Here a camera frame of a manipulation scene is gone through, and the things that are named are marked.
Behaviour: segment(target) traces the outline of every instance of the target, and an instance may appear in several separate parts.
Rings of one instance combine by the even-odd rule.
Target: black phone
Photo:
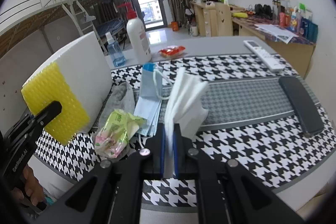
[[[279,78],[279,84],[299,118],[304,136],[310,138],[320,133],[324,128],[323,121],[300,80],[296,77],[283,76]]]

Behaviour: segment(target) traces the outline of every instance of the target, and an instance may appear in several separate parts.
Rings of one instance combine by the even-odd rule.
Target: white lotion bottle
[[[133,11],[131,3],[124,3],[122,6],[127,7],[127,34],[131,41],[135,57],[139,64],[147,63],[151,60],[152,54],[149,47],[149,42],[146,36],[145,27],[142,21],[137,17],[135,11]]]

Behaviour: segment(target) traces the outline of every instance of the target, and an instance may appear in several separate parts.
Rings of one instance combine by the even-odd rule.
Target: air conditioner remote
[[[280,64],[278,60],[262,48],[256,41],[244,40],[244,44],[263,61],[270,71],[280,71],[285,68],[284,65]]]

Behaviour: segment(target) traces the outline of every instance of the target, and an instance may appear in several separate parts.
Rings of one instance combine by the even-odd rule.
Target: snack package
[[[117,158],[145,121],[144,118],[115,109],[95,137],[96,153],[111,159]]]
[[[183,46],[168,46],[159,51],[160,55],[164,58],[173,59],[181,55],[185,50]]]

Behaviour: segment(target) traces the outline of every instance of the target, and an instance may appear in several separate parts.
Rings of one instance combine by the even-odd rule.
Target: ladder
[[[75,24],[80,36],[84,35],[83,31],[86,31],[86,30],[89,30],[89,29],[94,31],[94,33],[95,33],[95,35],[98,39],[99,45],[104,52],[104,55],[107,55],[108,52],[107,52],[102,40],[100,39],[100,37],[97,33],[97,30],[96,30],[96,28],[95,28],[95,26],[92,22],[93,20],[96,19],[96,17],[95,16],[90,16],[78,0],[76,1],[76,4],[81,9],[81,12],[75,13],[75,9],[73,7],[73,1],[72,0],[68,0],[68,5],[69,5],[69,8],[70,8],[70,11],[68,10],[68,8],[64,4],[62,4],[62,8],[68,14],[68,16],[72,19],[72,21]],[[77,16],[80,15],[80,14],[84,14],[84,17],[79,22],[78,19],[77,19]],[[82,23],[82,24],[89,23],[89,25],[82,29],[81,26],[80,26],[80,23]]]

